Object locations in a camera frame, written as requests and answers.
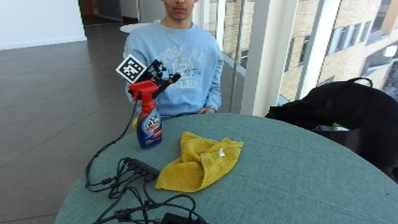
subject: doorway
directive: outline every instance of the doorway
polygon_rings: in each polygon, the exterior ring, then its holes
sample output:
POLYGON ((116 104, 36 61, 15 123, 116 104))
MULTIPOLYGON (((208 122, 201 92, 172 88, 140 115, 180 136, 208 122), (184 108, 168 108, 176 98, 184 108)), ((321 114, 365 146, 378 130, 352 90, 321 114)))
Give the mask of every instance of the doorway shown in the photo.
POLYGON ((115 0, 79 0, 84 26, 124 22, 121 7, 115 0))

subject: hand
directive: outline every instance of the hand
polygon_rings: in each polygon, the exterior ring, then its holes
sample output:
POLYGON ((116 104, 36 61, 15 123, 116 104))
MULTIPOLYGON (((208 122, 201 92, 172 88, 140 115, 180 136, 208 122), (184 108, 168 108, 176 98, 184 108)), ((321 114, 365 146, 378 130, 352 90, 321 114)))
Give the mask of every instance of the hand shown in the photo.
POLYGON ((198 114, 214 114, 214 113, 216 113, 216 109, 213 107, 201 108, 198 111, 198 114))

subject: spray bottle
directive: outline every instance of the spray bottle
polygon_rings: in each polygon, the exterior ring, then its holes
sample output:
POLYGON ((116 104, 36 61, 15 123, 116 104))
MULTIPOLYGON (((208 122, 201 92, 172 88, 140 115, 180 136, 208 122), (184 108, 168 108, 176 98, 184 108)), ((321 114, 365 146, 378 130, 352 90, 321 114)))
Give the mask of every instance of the spray bottle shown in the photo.
POLYGON ((137 137, 143 149, 149 149, 161 142, 161 113, 157 104, 152 99, 152 93, 158 90, 158 86, 149 80, 131 84, 129 90, 133 92, 133 101, 143 100, 143 112, 137 122, 137 137))

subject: light blue sweatshirt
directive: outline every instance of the light blue sweatshirt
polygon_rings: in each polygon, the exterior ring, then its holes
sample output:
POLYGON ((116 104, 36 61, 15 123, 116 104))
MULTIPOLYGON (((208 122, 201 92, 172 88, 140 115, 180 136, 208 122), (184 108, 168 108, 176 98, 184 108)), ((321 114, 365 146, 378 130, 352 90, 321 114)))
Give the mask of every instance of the light blue sweatshirt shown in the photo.
POLYGON ((218 43, 196 24, 186 30, 170 29, 154 21, 136 28, 129 34, 124 57, 132 54, 145 65, 158 60, 169 74, 181 78, 156 99, 164 117, 196 114, 202 107, 221 106, 220 77, 222 57, 218 43))

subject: round table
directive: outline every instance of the round table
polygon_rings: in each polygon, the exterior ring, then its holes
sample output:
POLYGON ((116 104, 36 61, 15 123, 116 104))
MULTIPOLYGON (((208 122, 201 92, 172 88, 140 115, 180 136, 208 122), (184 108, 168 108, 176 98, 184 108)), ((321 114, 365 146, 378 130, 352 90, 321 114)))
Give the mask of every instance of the round table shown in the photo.
MULTIPOLYGON (((398 222, 398 185, 370 163, 316 133, 278 120, 240 114, 166 120, 161 144, 148 150, 140 149, 136 134, 129 134, 96 159, 93 182, 115 175, 117 162, 125 157, 161 170, 180 157, 184 132, 217 141, 228 137, 244 142, 232 172, 206 189, 189 194, 197 202, 196 212, 208 223, 398 222)), ((132 186, 143 192, 140 182, 132 186)), ((156 201, 178 194, 156 190, 154 182, 148 188, 156 201)), ((89 192, 81 176, 67 195, 56 223, 93 223, 115 202, 107 193, 89 192)), ((190 204, 186 200, 176 203, 190 204)), ((137 200, 125 194, 115 209, 136 206, 137 200)), ((149 211, 149 218, 162 218, 165 212, 186 215, 178 209, 161 208, 149 211)))

